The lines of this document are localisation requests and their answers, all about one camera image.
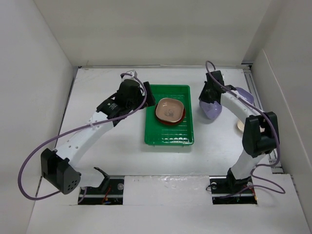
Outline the cream square panda plate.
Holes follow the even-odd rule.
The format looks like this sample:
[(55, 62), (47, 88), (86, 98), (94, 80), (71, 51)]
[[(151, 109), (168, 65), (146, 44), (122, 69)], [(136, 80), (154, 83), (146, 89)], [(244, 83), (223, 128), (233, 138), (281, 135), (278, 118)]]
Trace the cream square panda plate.
[(241, 133), (244, 132), (244, 127), (245, 127), (244, 123), (243, 123), (241, 120), (238, 120), (238, 121), (237, 121), (237, 128), (238, 128), (238, 130), (239, 130)]

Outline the purple square panda plate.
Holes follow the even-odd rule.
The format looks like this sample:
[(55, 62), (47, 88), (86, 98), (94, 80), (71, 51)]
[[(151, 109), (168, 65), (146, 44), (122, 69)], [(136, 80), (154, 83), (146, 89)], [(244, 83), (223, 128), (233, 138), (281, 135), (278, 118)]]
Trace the purple square panda plate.
[(211, 120), (216, 119), (222, 112), (222, 105), (215, 97), (207, 94), (201, 94), (199, 96), (199, 106), (206, 117)]

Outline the pink square panda plate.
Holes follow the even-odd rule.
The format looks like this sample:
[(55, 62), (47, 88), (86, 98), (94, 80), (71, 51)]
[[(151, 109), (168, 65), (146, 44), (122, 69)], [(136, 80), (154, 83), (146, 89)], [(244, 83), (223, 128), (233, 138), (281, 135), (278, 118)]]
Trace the pink square panda plate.
[(158, 102), (155, 115), (164, 121), (177, 122), (181, 119), (184, 109), (184, 104), (181, 101), (165, 97)]

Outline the red round plate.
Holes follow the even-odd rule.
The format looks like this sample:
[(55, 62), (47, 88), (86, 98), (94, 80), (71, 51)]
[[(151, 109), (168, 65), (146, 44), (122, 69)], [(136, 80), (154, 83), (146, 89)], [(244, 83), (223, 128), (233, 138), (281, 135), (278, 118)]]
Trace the red round plate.
[(162, 123), (162, 124), (164, 124), (164, 125), (175, 126), (175, 125), (180, 124), (180, 123), (184, 120), (185, 114), (186, 114), (186, 111), (185, 111), (185, 109), (184, 109), (181, 119), (179, 119), (177, 122), (168, 122), (168, 121), (164, 121), (164, 120), (159, 119), (157, 116), (155, 116), (155, 117), (156, 117), (156, 119), (157, 119), (158, 122), (160, 122), (160, 123)]

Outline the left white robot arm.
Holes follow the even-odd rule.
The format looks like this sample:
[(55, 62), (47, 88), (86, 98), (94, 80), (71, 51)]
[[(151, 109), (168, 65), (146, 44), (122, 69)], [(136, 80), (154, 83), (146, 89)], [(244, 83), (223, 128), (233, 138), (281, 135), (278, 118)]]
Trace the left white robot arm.
[(84, 129), (77, 131), (63, 145), (41, 153), (42, 176), (64, 195), (76, 187), (92, 187), (100, 194), (106, 192), (110, 176), (98, 167), (90, 171), (79, 169), (76, 167), (78, 162), (102, 135), (121, 120), (135, 110), (155, 103), (149, 82), (124, 79), (119, 89), (97, 107)]

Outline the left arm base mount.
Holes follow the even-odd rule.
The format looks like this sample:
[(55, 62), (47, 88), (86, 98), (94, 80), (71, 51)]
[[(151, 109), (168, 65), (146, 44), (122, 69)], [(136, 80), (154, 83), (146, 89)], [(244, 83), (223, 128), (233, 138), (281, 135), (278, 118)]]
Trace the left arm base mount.
[(125, 176), (112, 176), (104, 191), (87, 187), (86, 193), (80, 189), (78, 205), (122, 205)]

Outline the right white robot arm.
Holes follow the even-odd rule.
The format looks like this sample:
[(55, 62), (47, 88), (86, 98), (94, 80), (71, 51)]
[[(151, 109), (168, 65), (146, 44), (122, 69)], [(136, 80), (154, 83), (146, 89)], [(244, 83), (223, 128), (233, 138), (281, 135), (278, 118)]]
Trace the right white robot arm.
[(207, 80), (199, 96), (206, 115), (213, 119), (222, 110), (230, 110), (244, 124), (243, 151), (237, 162), (228, 170), (225, 186), (229, 195), (252, 188), (251, 177), (260, 161), (273, 150), (280, 150), (277, 116), (253, 106), (251, 94), (239, 87), (225, 85), (220, 71), (208, 71)]

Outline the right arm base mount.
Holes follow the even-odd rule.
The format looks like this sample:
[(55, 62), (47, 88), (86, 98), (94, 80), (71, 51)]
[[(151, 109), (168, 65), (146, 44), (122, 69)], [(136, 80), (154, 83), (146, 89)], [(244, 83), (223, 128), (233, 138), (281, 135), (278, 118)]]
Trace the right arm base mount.
[(206, 187), (211, 192), (213, 205), (257, 204), (251, 177), (231, 185), (226, 176), (210, 176)]

